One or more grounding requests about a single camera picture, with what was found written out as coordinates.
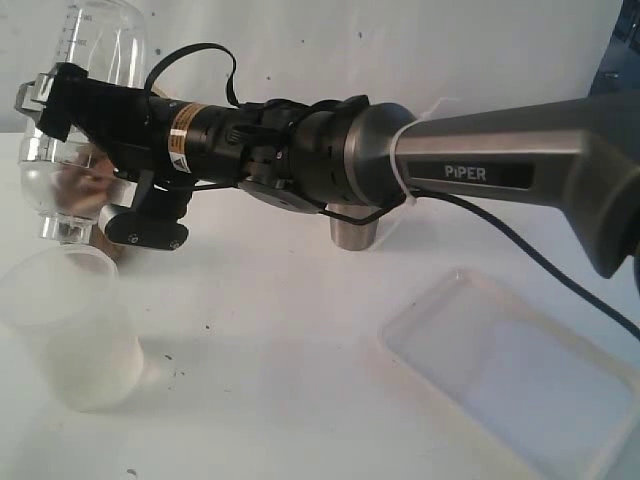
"robotic arm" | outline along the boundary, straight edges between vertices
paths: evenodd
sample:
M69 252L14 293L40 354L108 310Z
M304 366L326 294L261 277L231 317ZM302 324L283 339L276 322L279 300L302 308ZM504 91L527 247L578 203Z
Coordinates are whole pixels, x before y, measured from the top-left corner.
M38 129L65 140L78 128L108 154L117 176L137 183L130 208L106 207L101 226L115 243L179 247L188 232L178 220L192 193L223 187L287 210L365 224L404 199L390 163L395 146L401 180L416 193L559 208L604 277L636 253L640 93L414 123L396 143L396 132L414 117L400 105L370 105L366 96L311 106L284 99L240 104L233 75L227 97L234 108L151 94L173 61L205 48L229 53L215 44L181 49L154 68L143 89L92 80L59 63L18 92L16 108ZM348 219L332 215L328 204L378 211Z

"warning label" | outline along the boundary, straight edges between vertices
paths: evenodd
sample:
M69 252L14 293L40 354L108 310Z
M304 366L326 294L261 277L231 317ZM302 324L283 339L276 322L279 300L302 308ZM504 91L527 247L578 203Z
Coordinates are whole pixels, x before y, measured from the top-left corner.
M171 165L179 172L191 173L187 156L185 154L185 143L187 140L187 131L195 116L206 105L199 103L190 103L184 106L178 115L173 119L171 130L169 131L168 149Z

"transparent plastic tray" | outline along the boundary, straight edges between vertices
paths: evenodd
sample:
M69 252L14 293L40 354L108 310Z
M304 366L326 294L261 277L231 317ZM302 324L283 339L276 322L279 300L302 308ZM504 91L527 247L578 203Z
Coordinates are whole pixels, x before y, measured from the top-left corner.
M485 276L454 272L380 339L539 476L640 478L638 372Z

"clear plastic container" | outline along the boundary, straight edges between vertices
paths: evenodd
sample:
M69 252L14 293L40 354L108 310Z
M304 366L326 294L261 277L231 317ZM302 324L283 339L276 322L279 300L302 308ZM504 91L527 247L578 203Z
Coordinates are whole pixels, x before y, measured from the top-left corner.
M0 320L72 409L114 405L135 387L143 355L117 299L113 261L86 245L38 253L0 279Z
M454 272L380 339L535 478L638 478L638 372L483 275Z
M144 68L144 21L121 0L69 5L53 63L71 62L89 77L139 87ZM109 158L71 129L66 142L49 138L28 121L20 148L22 191L42 217L40 236L87 243L107 203L119 203L127 182L113 176Z

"white table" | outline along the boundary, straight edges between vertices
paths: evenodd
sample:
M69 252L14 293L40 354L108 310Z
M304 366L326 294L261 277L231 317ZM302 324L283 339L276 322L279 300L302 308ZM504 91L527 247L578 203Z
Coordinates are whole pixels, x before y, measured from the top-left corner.
M21 199L19 139L0 135L0 273L51 246L35 238L35 214ZM630 265L598 278L559 212L479 203L639 317ZM482 435L460 435L446 404L377 344L380 325L457 266L524 297L534 298L535 285L538 308L640 367L631 336L492 227L436 201L420 202L387 243L364 253L335 247L324 218L239 191L197 194L186 224L179 251L136 251L120 266L147 372L118 409L58 406L0 330L0 478L133 479L128 469L140 480L514 478L515 464L498 462Z

